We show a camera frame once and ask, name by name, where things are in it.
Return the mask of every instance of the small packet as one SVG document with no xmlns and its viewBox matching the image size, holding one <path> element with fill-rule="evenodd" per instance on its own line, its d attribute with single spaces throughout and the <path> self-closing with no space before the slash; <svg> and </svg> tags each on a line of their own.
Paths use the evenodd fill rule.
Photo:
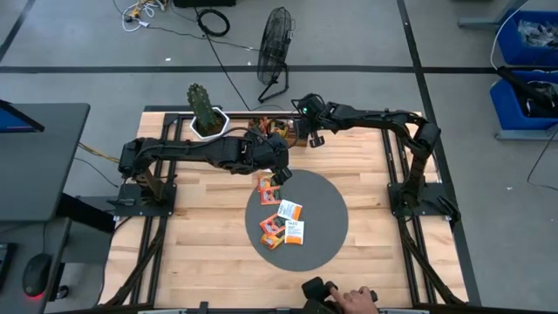
<svg viewBox="0 0 558 314">
<path fill-rule="evenodd" d="M 288 220 L 298 220 L 300 213 L 303 211 L 303 206 L 295 204 L 292 201 L 282 200 L 277 214 Z"/>
<path fill-rule="evenodd" d="M 286 221 L 285 225 L 285 243 L 303 245 L 304 222 Z"/>
<path fill-rule="evenodd" d="M 260 201 L 262 205 L 281 203 L 281 192 L 279 187 L 262 189 L 260 192 Z"/>
<path fill-rule="evenodd" d="M 277 185 L 273 180 L 271 180 L 273 175 L 274 174 L 272 173 L 265 173 L 260 175 L 260 178 L 258 179 L 258 191 L 262 192 L 263 189 L 265 188 L 279 187 L 279 185 Z"/>
<path fill-rule="evenodd" d="M 275 249 L 285 240 L 285 231 L 280 231 L 276 235 L 263 234 L 260 242 L 266 244 L 268 249 Z"/>
<path fill-rule="evenodd" d="M 260 222 L 260 228 L 262 228 L 264 234 L 274 236 L 285 230 L 285 220 L 277 214 L 273 214 L 268 219 Z"/>
</svg>

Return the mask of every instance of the gray circular mat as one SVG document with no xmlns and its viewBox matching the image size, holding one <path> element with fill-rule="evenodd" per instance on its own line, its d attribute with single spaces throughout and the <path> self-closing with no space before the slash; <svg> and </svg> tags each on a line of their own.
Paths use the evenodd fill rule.
<svg viewBox="0 0 558 314">
<path fill-rule="evenodd" d="M 303 206 L 303 245 L 281 243 L 268 249 L 260 243 L 260 222 L 277 212 L 279 205 L 262 205 L 254 190 L 246 207 L 246 231 L 255 250 L 266 261 L 283 270 L 307 271 L 327 263 L 341 249 L 348 228 L 347 206 L 327 179 L 306 170 L 292 170 L 293 176 L 281 186 L 281 197 Z"/>
</svg>

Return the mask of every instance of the cactus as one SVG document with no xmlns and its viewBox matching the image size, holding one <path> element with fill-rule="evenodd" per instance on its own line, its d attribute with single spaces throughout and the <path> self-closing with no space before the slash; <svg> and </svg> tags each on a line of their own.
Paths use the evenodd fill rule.
<svg viewBox="0 0 558 314">
<path fill-rule="evenodd" d="M 192 84 L 187 97 L 194 110 L 197 131 L 203 136 L 219 133 L 223 127 L 223 118 L 213 111 L 208 91 L 201 85 Z"/>
</svg>

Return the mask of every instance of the blue storage bin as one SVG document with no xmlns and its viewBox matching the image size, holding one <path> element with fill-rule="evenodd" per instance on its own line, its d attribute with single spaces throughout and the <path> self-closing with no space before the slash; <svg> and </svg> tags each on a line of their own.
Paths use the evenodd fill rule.
<svg viewBox="0 0 558 314">
<path fill-rule="evenodd" d="M 514 74 L 526 82 L 536 80 L 558 84 L 558 73 L 514 71 Z M 523 115 L 513 87 L 504 79 L 492 86 L 490 96 L 502 130 L 547 130 L 558 123 L 558 118 L 528 118 Z"/>
<path fill-rule="evenodd" d="M 498 36 L 504 60 L 509 65 L 558 65 L 558 49 L 533 47 L 523 43 L 517 30 L 520 20 L 558 24 L 558 12 L 519 11 L 510 18 Z"/>
</svg>

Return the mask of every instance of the fan cage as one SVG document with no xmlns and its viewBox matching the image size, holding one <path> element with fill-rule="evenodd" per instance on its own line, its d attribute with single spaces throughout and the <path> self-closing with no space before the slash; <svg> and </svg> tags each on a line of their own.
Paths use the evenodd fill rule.
<svg viewBox="0 0 558 314">
<path fill-rule="evenodd" d="M 290 44 L 292 18 L 283 7 L 269 14 L 263 31 L 260 55 L 258 57 L 258 79 L 265 85 L 273 84 L 279 78 Z"/>
</svg>

